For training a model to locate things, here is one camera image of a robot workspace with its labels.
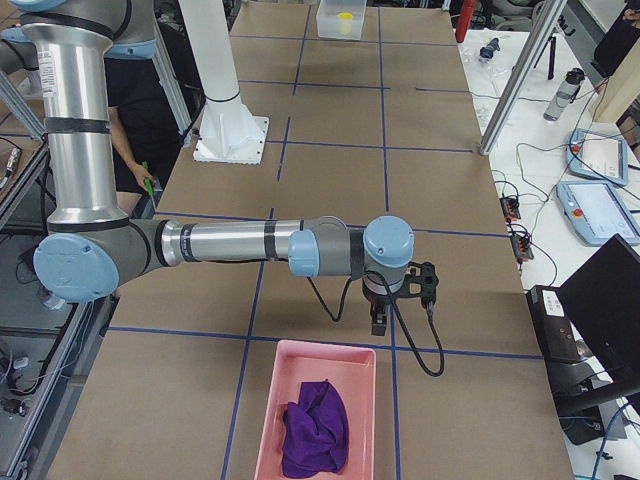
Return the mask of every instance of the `red cylinder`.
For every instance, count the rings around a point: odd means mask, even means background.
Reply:
[[[469,30],[471,17],[475,9],[476,0],[464,0],[464,4],[460,10],[460,18],[458,18],[458,24],[456,26],[456,41],[458,43],[464,42],[464,37],[467,35],[467,30]]]

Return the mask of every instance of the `pink plastic container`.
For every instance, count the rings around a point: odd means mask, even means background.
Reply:
[[[369,348],[281,340],[269,389],[255,480],[286,480],[282,474],[284,413],[297,402],[302,382],[329,380],[340,394],[349,422],[349,456],[339,474],[320,472],[314,480],[372,480],[376,352]]]

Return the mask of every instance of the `purple towel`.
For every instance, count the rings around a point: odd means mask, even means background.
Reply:
[[[309,478],[342,470],[349,451],[349,425],[342,399],[329,382],[303,382],[298,404],[289,402],[284,423],[285,477]]]

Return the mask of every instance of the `computer monitor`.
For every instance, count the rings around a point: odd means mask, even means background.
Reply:
[[[640,255],[620,235],[557,291],[565,313],[613,379],[605,387],[556,399],[558,413],[575,414],[622,396],[640,413]]]

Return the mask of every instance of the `light blue joint cover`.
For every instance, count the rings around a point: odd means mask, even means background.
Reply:
[[[118,60],[148,60],[156,53],[156,39],[137,43],[114,43],[104,54]]]
[[[31,40],[27,38],[27,36],[22,33],[22,28],[20,27],[11,27],[3,30],[0,33],[0,37],[7,42],[14,43],[31,43]]]
[[[363,240],[369,256],[384,267],[404,267],[413,258],[413,230],[401,218],[376,218],[365,228]]]
[[[90,302],[112,293],[120,280],[111,257],[91,240],[55,233],[36,249],[33,265],[40,282],[69,302]]]
[[[44,12],[59,7],[67,0],[9,0],[14,7],[25,12]]]
[[[296,277],[317,277],[320,271],[320,250],[311,230],[293,232],[289,237],[289,270]]]

